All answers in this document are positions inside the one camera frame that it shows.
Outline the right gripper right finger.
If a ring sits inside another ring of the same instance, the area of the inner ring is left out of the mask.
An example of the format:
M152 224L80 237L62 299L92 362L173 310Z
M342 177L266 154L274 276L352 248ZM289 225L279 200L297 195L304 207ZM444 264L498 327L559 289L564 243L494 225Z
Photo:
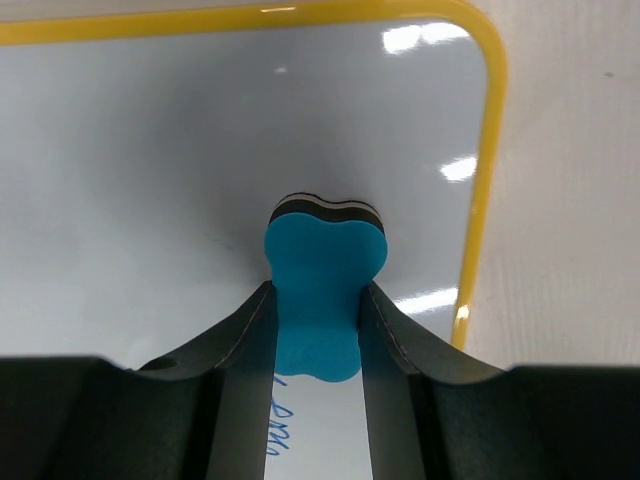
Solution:
M635 479L635 367L477 360L403 314L376 285L358 343L377 479Z

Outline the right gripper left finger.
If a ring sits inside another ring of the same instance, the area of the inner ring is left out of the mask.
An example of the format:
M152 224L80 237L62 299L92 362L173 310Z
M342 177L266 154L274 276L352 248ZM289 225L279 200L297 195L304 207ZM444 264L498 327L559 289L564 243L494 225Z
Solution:
M5 479L260 479L278 334L263 283L233 314L132 370L1 362Z

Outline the blue whiteboard eraser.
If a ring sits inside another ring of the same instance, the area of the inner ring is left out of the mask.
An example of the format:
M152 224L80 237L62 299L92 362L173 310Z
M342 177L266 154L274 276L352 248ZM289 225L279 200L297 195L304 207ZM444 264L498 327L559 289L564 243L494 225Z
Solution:
M331 383L354 377L361 292L388 255L379 213L362 201L293 193L272 212L264 251L278 311L276 373Z

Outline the yellow framed whiteboard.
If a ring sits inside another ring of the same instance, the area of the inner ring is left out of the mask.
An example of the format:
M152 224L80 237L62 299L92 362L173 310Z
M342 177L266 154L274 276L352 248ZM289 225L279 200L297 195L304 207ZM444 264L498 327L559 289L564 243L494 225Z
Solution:
M374 207L369 286L461 351L506 68L463 1L3 23L1 362L182 346L273 285L264 235L298 192ZM274 364L260 479L363 474L362 360L338 383Z

